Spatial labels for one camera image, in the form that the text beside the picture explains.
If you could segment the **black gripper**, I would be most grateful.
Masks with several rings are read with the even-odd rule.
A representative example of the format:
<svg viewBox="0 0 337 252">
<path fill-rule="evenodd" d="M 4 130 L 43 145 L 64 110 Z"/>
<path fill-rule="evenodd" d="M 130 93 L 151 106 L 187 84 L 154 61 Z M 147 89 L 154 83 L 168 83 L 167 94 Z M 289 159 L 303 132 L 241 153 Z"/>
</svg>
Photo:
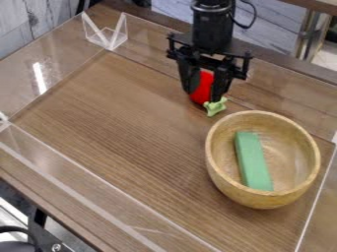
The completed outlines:
<svg viewBox="0 0 337 252">
<path fill-rule="evenodd" d="M 191 94 L 200 83 L 200 70 L 214 71 L 210 101 L 218 102 L 232 77 L 246 79 L 251 54 L 230 51 L 232 27 L 250 29 L 235 16 L 235 0 L 192 0 L 192 26 L 188 32 L 167 35 L 167 57 L 176 61 L 183 90 Z"/>
</svg>

